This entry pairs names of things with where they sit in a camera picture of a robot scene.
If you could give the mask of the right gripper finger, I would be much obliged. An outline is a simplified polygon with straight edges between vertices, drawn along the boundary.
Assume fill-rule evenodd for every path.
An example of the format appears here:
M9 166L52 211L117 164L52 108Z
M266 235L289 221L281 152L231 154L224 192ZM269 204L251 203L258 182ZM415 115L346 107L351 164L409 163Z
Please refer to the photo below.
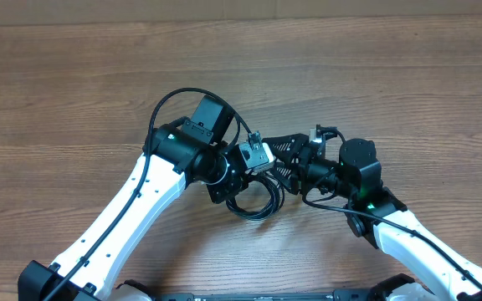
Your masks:
M300 191L299 177L284 162L277 162L272 168L272 175L289 193L297 195Z
M292 161L308 141L309 136L305 134L263 138L263 142L269 146L272 154L280 161Z

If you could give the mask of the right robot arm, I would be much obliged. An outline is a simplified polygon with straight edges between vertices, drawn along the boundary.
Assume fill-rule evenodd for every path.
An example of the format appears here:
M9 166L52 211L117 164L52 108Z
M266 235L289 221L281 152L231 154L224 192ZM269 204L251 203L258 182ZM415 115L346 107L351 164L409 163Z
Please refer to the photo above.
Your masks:
M482 268L433 235L382 181L382 166L373 141L343 139L337 161L324 157L333 130L314 140L308 135L266 138L288 190L303 197L317 189L323 198L304 204L331 210L328 201L346 199L340 212L351 231L398 260L437 300L482 300Z

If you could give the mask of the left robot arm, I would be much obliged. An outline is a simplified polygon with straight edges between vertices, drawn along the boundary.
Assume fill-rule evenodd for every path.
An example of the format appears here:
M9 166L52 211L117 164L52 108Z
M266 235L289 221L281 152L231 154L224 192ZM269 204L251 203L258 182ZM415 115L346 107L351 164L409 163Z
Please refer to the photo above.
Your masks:
M223 142L231 122L245 123L219 96L204 91L190 117L155 126L153 110L141 156L130 176L88 229L50 265L32 261L18 277L21 300L146 299L115 289L123 266L161 213L195 181L218 195L233 176Z

